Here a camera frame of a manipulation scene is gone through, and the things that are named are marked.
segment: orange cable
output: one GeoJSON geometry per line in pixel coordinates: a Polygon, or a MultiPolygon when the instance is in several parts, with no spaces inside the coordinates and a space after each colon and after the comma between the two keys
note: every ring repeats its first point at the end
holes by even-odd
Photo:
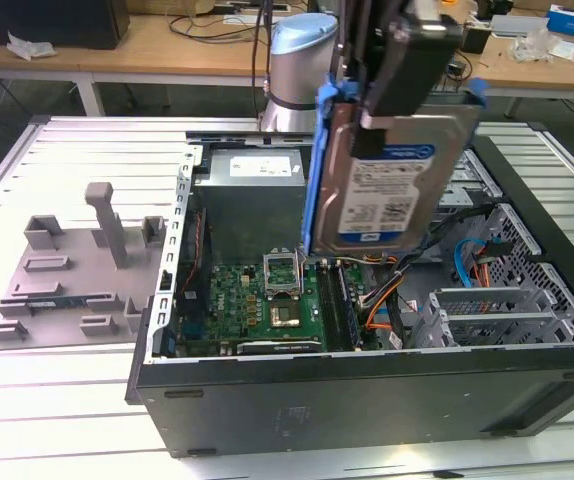
{"type": "Polygon", "coordinates": [[[371,309],[371,312],[369,312],[369,317],[367,317],[367,322],[365,323],[365,328],[367,330],[371,330],[372,328],[388,328],[391,330],[391,325],[387,325],[386,323],[371,323],[371,322],[374,320],[374,317],[376,316],[376,311],[383,304],[383,302],[387,300],[387,297],[389,297],[389,295],[391,295],[392,292],[396,290],[401,283],[403,283],[403,278],[405,277],[401,277],[400,280],[394,283],[391,286],[391,288],[387,290],[387,292],[382,297],[380,297],[380,299],[376,302],[376,305],[374,305],[374,307],[371,309]]]}

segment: black computer case panel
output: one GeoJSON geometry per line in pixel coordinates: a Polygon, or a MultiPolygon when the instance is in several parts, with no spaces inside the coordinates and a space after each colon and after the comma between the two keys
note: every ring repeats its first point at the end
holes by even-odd
{"type": "MultiPolygon", "coordinates": [[[[574,295],[574,246],[491,140],[473,151],[574,295]]],[[[574,410],[573,342],[134,362],[173,457],[529,436],[574,410]]]]}

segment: aluminum extrusion table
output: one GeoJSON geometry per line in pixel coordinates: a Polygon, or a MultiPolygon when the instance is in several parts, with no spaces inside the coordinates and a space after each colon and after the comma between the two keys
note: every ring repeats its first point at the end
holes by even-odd
{"type": "MultiPolygon", "coordinates": [[[[95,224],[82,193],[111,181],[127,225],[165,215],[184,131],[253,129],[248,119],[53,118],[30,125],[0,166],[0,294],[33,214],[95,224]]],[[[574,159],[526,124],[483,123],[574,242],[574,159]]],[[[0,478],[574,478],[574,412],[536,437],[173,460],[144,407],[123,401],[133,345],[0,353],[0,478]]]]}

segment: paper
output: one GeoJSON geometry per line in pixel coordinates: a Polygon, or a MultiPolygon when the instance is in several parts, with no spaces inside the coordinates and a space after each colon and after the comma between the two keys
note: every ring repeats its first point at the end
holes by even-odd
{"type": "Polygon", "coordinates": [[[549,53],[560,58],[571,60],[571,56],[574,54],[574,43],[561,40],[549,49],[549,53]]]}
{"type": "Polygon", "coordinates": [[[21,40],[18,37],[14,37],[11,33],[7,32],[9,35],[9,42],[7,44],[7,50],[15,53],[20,58],[24,58],[28,62],[31,61],[33,57],[51,57],[56,55],[56,50],[49,42],[27,42],[21,40]]]}

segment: sticker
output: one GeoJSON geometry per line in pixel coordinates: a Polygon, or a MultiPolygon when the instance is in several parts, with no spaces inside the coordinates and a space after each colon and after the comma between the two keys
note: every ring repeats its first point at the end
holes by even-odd
{"type": "Polygon", "coordinates": [[[311,421],[311,407],[283,407],[276,411],[274,433],[279,437],[293,437],[307,431],[311,421]]]}
{"type": "Polygon", "coordinates": [[[405,302],[405,305],[407,305],[407,307],[401,308],[400,313],[418,313],[418,302],[416,300],[409,300],[405,302]]]}
{"type": "Polygon", "coordinates": [[[31,302],[26,303],[30,308],[53,308],[56,306],[56,302],[31,302]]]}
{"type": "Polygon", "coordinates": [[[232,177],[291,177],[289,157],[234,157],[229,162],[232,177]]]}
{"type": "Polygon", "coordinates": [[[394,350],[403,349],[403,341],[393,331],[389,333],[389,343],[394,347],[394,350]]]}
{"type": "Polygon", "coordinates": [[[434,153],[433,145],[389,145],[378,158],[353,158],[338,233],[382,242],[404,232],[420,195],[414,181],[434,153]]]}

